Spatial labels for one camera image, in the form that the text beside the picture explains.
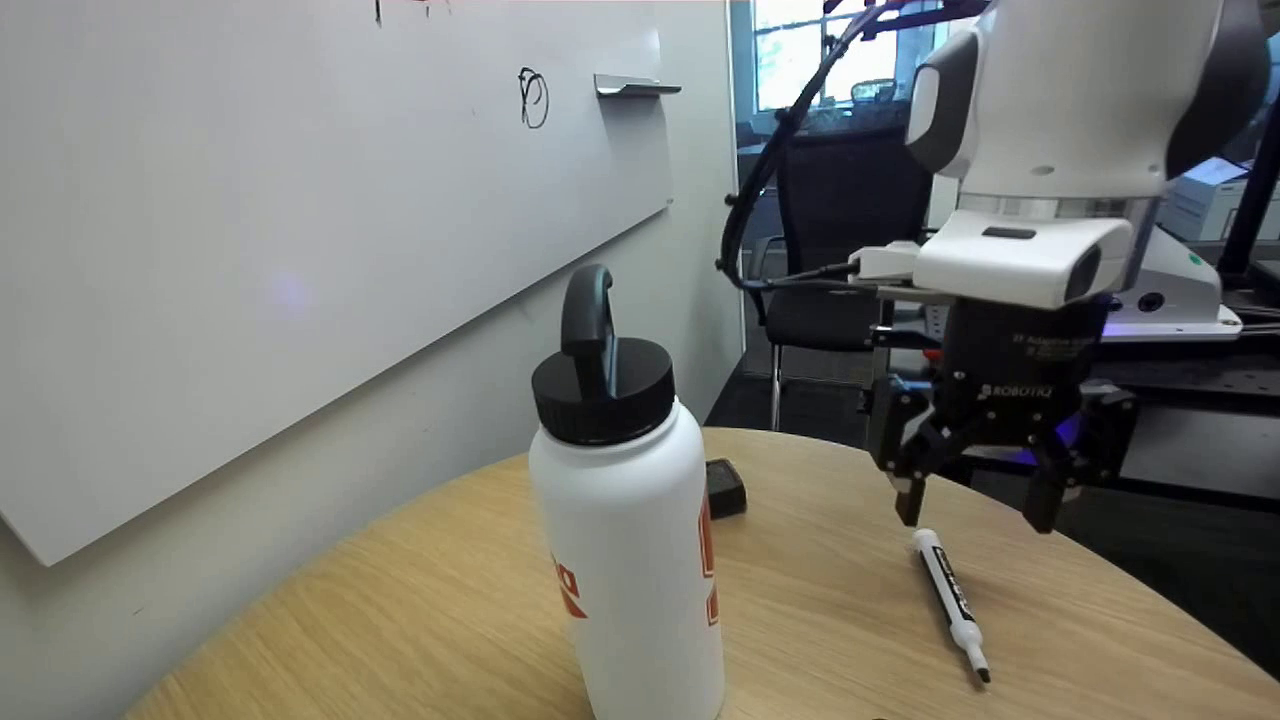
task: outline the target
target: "window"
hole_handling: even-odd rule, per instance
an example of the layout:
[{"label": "window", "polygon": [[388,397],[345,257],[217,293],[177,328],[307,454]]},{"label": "window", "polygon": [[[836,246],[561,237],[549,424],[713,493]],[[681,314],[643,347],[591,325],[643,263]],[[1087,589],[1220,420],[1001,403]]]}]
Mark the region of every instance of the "window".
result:
[{"label": "window", "polygon": [[[822,19],[820,4],[822,0],[732,4],[736,112],[745,143],[773,133],[776,112],[793,107],[800,86],[820,67],[822,37],[841,37],[847,19],[861,13],[861,4],[847,0]],[[847,114],[861,105],[903,98],[919,54],[928,54],[964,25],[971,19],[855,38],[832,67],[822,91],[811,98],[815,118]]]}]

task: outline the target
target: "whiteboard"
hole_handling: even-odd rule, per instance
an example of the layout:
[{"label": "whiteboard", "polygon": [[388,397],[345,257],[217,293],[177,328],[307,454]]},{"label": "whiteboard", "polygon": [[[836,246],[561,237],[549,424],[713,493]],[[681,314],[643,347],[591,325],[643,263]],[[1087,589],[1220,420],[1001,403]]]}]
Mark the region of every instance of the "whiteboard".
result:
[{"label": "whiteboard", "polygon": [[655,217],[591,91],[655,59],[648,0],[0,4],[0,516],[57,565]]}]

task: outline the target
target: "table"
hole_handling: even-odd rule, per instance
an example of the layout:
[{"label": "table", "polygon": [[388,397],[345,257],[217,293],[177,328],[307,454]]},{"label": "table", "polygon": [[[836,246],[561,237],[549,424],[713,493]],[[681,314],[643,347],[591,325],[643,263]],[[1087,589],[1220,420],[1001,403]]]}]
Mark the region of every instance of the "table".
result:
[{"label": "table", "polygon": [[[1069,535],[930,479],[982,625],[977,686],[877,465],[713,428],[750,509],[714,519],[725,720],[1280,717],[1280,683]],[[525,454],[461,474],[262,592],[131,717],[587,717]]]}]

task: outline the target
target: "white robot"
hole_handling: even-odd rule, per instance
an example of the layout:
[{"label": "white robot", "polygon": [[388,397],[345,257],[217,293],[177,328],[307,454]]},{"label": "white robot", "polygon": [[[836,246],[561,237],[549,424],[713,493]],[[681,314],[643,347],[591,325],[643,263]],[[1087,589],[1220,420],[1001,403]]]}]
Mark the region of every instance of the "white robot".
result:
[{"label": "white robot", "polygon": [[[993,0],[977,33],[916,71],[907,146],[956,185],[956,211],[922,245],[855,261],[855,278],[949,301],[941,341],[878,330],[883,347],[941,355],[922,379],[871,386],[867,453],[899,479],[907,522],[922,474],[966,447],[1015,445],[1036,461],[1023,516],[1039,530],[1069,487],[1119,466],[1132,397],[1081,383],[1132,263],[1176,253],[1162,237],[1135,245],[1241,13],[1232,0]],[[1217,297],[1208,325],[1235,325]]]}]

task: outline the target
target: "office chair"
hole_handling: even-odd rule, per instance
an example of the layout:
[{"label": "office chair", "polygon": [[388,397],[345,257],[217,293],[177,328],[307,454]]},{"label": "office chair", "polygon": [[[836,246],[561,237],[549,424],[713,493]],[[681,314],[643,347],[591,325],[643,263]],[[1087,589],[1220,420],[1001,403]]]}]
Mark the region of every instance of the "office chair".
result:
[{"label": "office chair", "polygon": [[863,245],[919,239],[930,170],[903,153],[899,107],[883,129],[841,129],[797,134],[776,166],[784,237],[754,246],[749,274],[784,245],[787,274],[800,285],[749,285],[761,330],[773,345],[766,428],[780,428],[784,351],[871,351],[871,325],[887,320],[871,289],[847,289],[847,257]]}]

